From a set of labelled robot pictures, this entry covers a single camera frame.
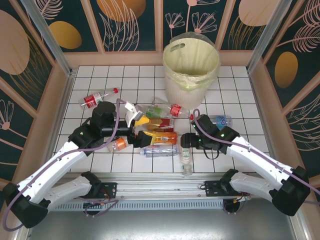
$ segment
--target yellow bottle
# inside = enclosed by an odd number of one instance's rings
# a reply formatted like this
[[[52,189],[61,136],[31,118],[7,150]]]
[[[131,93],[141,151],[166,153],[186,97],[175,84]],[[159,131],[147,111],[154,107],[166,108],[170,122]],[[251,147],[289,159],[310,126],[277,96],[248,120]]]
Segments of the yellow bottle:
[[[177,144],[178,134],[176,132],[158,132],[158,131],[143,131],[144,134],[151,136],[151,144]]]

